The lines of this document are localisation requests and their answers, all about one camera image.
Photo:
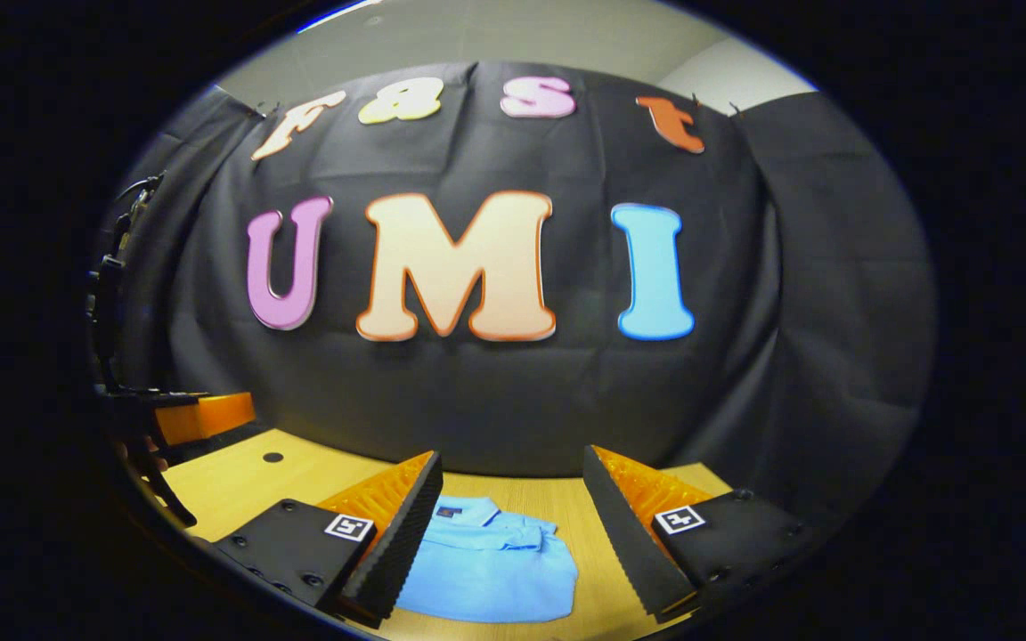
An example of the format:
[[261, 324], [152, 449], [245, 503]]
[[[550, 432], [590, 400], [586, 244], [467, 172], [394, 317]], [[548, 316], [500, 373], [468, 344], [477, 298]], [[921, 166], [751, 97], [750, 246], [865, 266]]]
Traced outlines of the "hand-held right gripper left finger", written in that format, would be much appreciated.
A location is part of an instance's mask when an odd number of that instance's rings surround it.
[[378, 626], [394, 611], [442, 490], [432, 450], [329, 499], [277, 500], [212, 547], [308, 607]]

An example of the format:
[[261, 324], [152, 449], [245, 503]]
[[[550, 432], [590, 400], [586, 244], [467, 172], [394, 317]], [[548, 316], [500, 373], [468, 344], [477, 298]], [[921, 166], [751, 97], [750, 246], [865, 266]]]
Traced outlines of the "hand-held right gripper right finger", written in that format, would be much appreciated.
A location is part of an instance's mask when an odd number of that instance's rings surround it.
[[791, 571], [814, 526], [757, 492], [709, 492], [598, 445], [582, 478], [624, 576], [659, 623], [717, 615]]

